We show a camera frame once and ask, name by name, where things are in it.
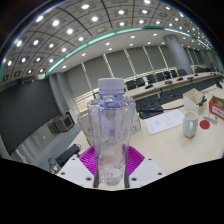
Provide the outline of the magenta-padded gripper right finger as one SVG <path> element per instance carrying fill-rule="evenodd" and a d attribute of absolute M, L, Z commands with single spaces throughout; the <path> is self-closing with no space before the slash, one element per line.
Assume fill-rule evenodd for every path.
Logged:
<path fill-rule="evenodd" d="M 144 157 L 134 147 L 128 148 L 124 175 L 126 188 L 140 188 L 164 176 L 164 172 L 154 160 Z"/>

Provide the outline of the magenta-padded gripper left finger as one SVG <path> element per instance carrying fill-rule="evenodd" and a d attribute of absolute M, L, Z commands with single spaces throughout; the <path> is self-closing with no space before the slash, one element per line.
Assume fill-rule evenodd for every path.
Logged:
<path fill-rule="evenodd" d="M 94 148 L 72 156 L 60 169 L 58 176 L 84 188 L 97 188 L 99 181 Z"/>

